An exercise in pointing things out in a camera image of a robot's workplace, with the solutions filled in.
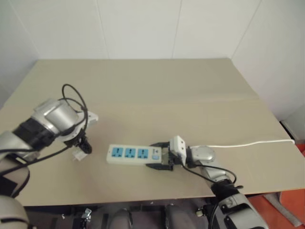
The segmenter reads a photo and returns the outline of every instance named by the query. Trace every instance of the floor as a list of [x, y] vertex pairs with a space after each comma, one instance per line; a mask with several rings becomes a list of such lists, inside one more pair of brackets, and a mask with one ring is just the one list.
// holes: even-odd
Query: floor
[[[119, 209], [126, 208], [132, 213], [134, 229], [164, 229], [164, 215], [162, 209], [169, 204], [175, 204], [189, 212], [193, 222], [198, 229], [208, 228], [206, 217], [197, 217], [196, 210], [205, 204], [203, 198], [173, 199], [125, 203], [98, 204], [94, 206], [78, 206], [78, 210], [72, 210], [68, 215], [61, 215], [60, 210], [56, 214], [47, 212], [36, 212], [33, 209], [27, 209], [30, 222], [38, 229], [74, 229], [73, 221], [79, 218], [85, 207], [92, 209], [91, 228], [106, 229], [107, 222], [112, 215]], [[222, 214], [217, 212], [218, 219]]]

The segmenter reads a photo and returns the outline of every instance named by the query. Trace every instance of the power cord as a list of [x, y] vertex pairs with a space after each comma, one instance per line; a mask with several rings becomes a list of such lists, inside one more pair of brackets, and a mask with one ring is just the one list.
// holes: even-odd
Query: power cord
[[[205, 179], [206, 181], [209, 181], [209, 182], [211, 182], [211, 183], [213, 183], [213, 184], [217, 184], [217, 183], [218, 183], [217, 181], [214, 181], [214, 180], [212, 180], [212, 179], [210, 179], [210, 178], [207, 178], [207, 177], [205, 177], [205, 176], [203, 176], [203, 175], [201, 175], [201, 174], [199, 174], [199, 173], [196, 173], [196, 172], [194, 172], [194, 171], [188, 169], [187, 167], [185, 167], [185, 166], [183, 165], [182, 162], [181, 162], [181, 166], [182, 166], [182, 168], [184, 168], [186, 171], [188, 171], [188, 172], [190, 172], [190, 173], [192, 173], [192, 174], [194, 174], [194, 175], [196, 175], [196, 176], [199, 176], [199, 177]], [[233, 181], [233, 183], [232, 183], [231, 185], [226, 185], [226, 187], [233, 188], [233, 189], [241, 189], [241, 188], [243, 188], [243, 186], [241, 186], [241, 185], [236, 186], [236, 187], [234, 186], [235, 182], [237, 181], [237, 176], [236, 176], [236, 174], [235, 174], [234, 172], [232, 172], [232, 171], [229, 170], [229, 169], [225, 169], [225, 168], [221, 168], [221, 167], [214, 167], [214, 166], [205, 166], [205, 165], [197, 165], [196, 167], [209, 167], [209, 168], [215, 168], [215, 169], [224, 170], [224, 171], [226, 171], [226, 172], [228, 172], [228, 173], [231, 173], [231, 174], [234, 176], [234, 181]]]
[[214, 169], [219, 169], [219, 170], [226, 171], [226, 172], [230, 173], [234, 177], [233, 184], [235, 184], [236, 181], [237, 181], [237, 175], [234, 172], [232, 172], [231, 170], [229, 170], [229, 169], [221, 168], [221, 167], [216, 167], [216, 166], [207, 166], [207, 165], [196, 165], [196, 167], [214, 168]]
[[46, 160], [46, 159], [49, 159], [49, 158], [51, 158], [51, 157], [53, 157], [53, 156], [56, 156], [56, 155], [58, 155], [58, 154], [60, 154], [60, 153], [62, 153], [62, 152], [64, 152], [64, 151], [66, 151], [66, 150], [69, 149], [69, 148], [71, 148], [71, 146], [67, 146], [67, 147], [65, 147], [65, 148], [63, 148], [63, 149], [61, 149], [61, 150], [59, 150], [59, 151], [57, 151], [57, 152], [55, 152], [55, 153], [53, 153], [53, 154], [50, 154], [50, 155], [48, 155], [48, 156], [44, 156], [44, 157], [39, 158], [39, 159], [37, 159], [37, 160], [35, 160], [35, 161], [30, 161], [30, 162], [27, 162], [27, 163], [25, 163], [25, 164], [16, 166], [16, 167], [14, 167], [14, 168], [7, 169], [7, 170], [5, 170], [5, 171], [3, 171], [3, 172], [0, 172], [0, 177], [6, 175], [6, 174], [8, 174], [8, 173], [14, 172], [14, 171], [16, 171], [16, 170], [18, 170], [18, 169], [21, 169], [21, 168], [30, 166], [30, 165], [32, 165], [32, 164], [35, 164], [35, 163], [44, 161], [44, 160]]
[[[279, 139], [279, 140], [265, 140], [265, 141], [256, 141], [256, 142], [251, 142], [251, 143], [246, 143], [246, 144], [240, 144], [240, 145], [229, 145], [229, 146], [217, 146], [217, 145], [206, 145], [208, 147], [211, 148], [236, 148], [236, 147], [245, 147], [245, 146], [253, 146], [256, 144], [261, 144], [261, 143], [277, 143], [277, 142], [291, 142], [291, 143], [295, 143], [295, 141], [293, 139]], [[193, 148], [199, 148], [202, 147], [201, 146], [192, 146], [191, 149]]]
[[79, 98], [81, 99], [81, 102], [82, 102], [81, 108], [82, 108], [82, 110], [84, 111], [84, 117], [85, 117], [84, 131], [86, 131], [87, 125], [88, 125], [88, 109], [87, 109], [87, 105], [86, 105], [86, 103], [85, 103], [85, 100], [84, 100], [84, 98], [82, 97], [81, 93], [80, 93], [75, 87], [73, 87], [71, 84], [65, 83], [65, 84], [62, 86], [62, 88], [61, 88], [61, 93], [62, 93], [62, 98], [67, 102], [67, 104], [68, 104], [69, 106], [71, 106], [71, 105], [70, 105], [70, 103], [68, 102], [68, 100], [74, 101], [74, 102], [76, 102], [78, 105], [80, 105], [80, 103], [77, 102], [77, 101], [74, 100], [74, 99], [71, 99], [71, 98], [67, 98], [67, 97], [66, 97], [66, 95], [65, 95], [65, 88], [66, 88], [66, 87], [71, 88], [71, 89], [79, 96]]
[[0, 154], [4, 153], [17, 153], [17, 152], [35, 152], [35, 149], [0, 149]]

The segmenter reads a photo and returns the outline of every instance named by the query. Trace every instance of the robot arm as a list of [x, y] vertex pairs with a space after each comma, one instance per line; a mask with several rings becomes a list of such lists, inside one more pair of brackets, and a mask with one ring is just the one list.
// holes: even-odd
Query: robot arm
[[234, 183], [226, 172], [211, 168], [221, 167], [211, 148], [202, 146], [188, 150], [188, 167], [202, 165], [201, 173], [215, 182], [207, 181], [207, 184], [215, 194], [220, 210], [225, 214], [224, 223], [228, 229], [268, 229], [268, 225], [247, 197], [234, 188]]
[[67, 100], [75, 101], [65, 97], [45, 101], [14, 131], [0, 134], [0, 229], [32, 228], [24, 208], [13, 198], [30, 178], [27, 165], [52, 156], [38, 159], [43, 148], [57, 139], [66, 147], [53, 156], [73, 146], [78, 148], [77, 159], [92, 152], [85, 131], [88, 126], [98, 121], [98, 116], [77, 101], [75, 102], [81, 105], [82, 111], [75, 111]]
[[[213, 149], [207, 146], [187, 148], [185, 141], [179, 136], [163, 145], [163, 148], [165, 147], [169, 148], [169, 154], [172, 155], [169, 160], [171, 165], [167, 170], [172, 170], [173, 164], [182, 164], [184, 168], [201, 168], [203, 177], [216, 196], [219, 208], [225, 214], [224, 223], [228, 229], [268, 229], [268, 225], [247, 197], [234, 186], [235, 181], [232, 182], [226, 170], [221, 169]], [[156, 164], [147, 166], [164, 169]]]
[[83, 153], [90, 154], [92, 148], [87, 141], [85, 128], [97, 120], [98, 116], [91, 112], [75, 112], [65, 100], [49, 99], [35, 108], [34, 114], [14, 131], [3, 132], [0, 135], [0, 150], [16, 151], [0, 153], [0, 194], [16, 197], [29, 179], [28, 168], [4, 173], [20, 164], [37, 160], [39, 151], [55, 139], [67, 147], [76, 146]]

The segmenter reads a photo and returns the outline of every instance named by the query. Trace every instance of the wooden table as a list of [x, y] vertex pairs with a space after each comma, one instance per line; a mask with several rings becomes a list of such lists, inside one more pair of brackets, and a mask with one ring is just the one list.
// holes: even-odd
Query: wooden table
[[[25, 206], [208, 197], [203, 179], [106, 163], [109, 144], [149, 145], [180, 135], [188, 145], [235, 145], [288, 139], [276, 118], [229, 59], [41, 60], [0, 111], [0, 131], [13, 130], [71, 83], [99, 122], [87, 130], [93, 153], [71, 151], [34, 164], [17, 198]], [[54, 142], [43, 156], [63, 147]], [[215, 149], [245, 194], [305, 187], [303, 156], [289, 142]]]

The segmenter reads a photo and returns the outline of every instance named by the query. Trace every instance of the power strip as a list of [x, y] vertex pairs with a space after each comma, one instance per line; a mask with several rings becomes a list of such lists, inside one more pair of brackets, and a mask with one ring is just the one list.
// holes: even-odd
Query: power strip
[[110, 145], [107, 162], [118, 165], [145, 165], [162, 162], [161, 147]]

